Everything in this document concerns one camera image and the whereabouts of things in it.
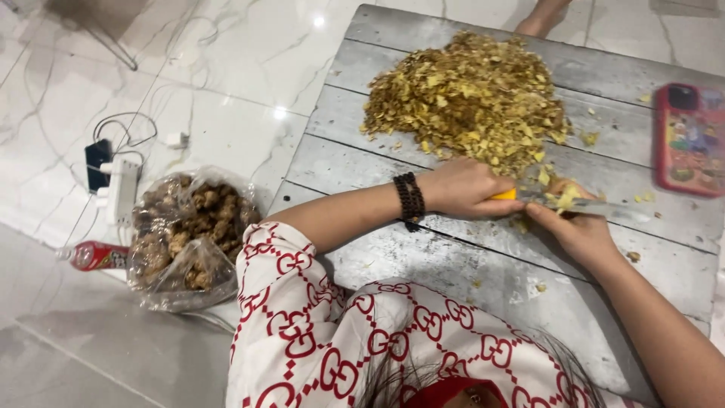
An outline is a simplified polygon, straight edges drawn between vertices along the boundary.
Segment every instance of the white shirt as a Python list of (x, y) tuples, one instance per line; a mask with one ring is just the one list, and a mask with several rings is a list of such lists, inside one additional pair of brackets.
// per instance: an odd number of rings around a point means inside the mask
[[(436, 367), (440, 379), (491, 380), (508, 407), (563, 407), (571, 398), (588, 406), (584, 386), (571, 384), (543, 346), (475, 306), (398, 278), (345, 302), (296, 229), (252, 225), (244, 243), (227, 408), (354, 406), (386, 352), (394, 369), (414, 362)], [(415, 392), (405, 387), (403, 400)]]

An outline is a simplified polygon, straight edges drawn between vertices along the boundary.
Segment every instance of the ginger in plastic bag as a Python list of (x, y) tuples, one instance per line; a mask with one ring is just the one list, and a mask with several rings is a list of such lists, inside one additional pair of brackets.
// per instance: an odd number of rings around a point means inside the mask
[(236, 294), (244, 230), (262, 218), (254, 190), (216, 168), (157, 181), (133, 210), (129, 286), (142, 306), (187, 311)]

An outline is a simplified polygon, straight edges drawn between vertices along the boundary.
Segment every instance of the sleeve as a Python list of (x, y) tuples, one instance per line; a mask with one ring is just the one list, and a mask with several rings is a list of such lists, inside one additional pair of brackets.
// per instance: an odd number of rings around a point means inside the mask
[(295, 228), (255, 224), (243, 240), (236, 262), (241, 318), (230, 350), (227, 406), (269, 398), (271, 385), (303, 386), (344, 306), (341, 290), (314, 259), (315, 246)]

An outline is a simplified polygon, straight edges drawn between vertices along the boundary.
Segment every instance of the knife blade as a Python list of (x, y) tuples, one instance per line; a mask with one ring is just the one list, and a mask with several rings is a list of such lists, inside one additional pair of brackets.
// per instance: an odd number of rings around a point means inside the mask
[[(506, 192), (500, 196), (494, 196), (492, 198), (500, 199), (512, 197), (510, 192)], [(553, 198), (549, 198), (542, 192), (522, 191), (517, 189), (513, 198), (524, 201), (525, 203), (538, 203), (553, 210), (558, 209), (556, 201), (559, 199), (559, 196), (557, 195), (553, 196)], [(596, 216), (604, 216), (608, 219), (626, 219), (635, 222), (647, 222), (652, 218), (640, 210), (634, 209), (628, 205), (607, 203), (606, 201), (589, 200), (586, 198), (572, 199), (572, 206), (567, 209), (567, 211), (571, 213), (585, 213)]]

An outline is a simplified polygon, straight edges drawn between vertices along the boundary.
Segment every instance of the plastic bottle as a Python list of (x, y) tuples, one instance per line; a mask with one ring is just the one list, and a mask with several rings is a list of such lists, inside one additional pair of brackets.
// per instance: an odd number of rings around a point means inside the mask
[(79, 271), (125, 269), (128, 247), (85, 241), (75, 247), (63, 247), (56, 253), (60, 261), (69, 261)]

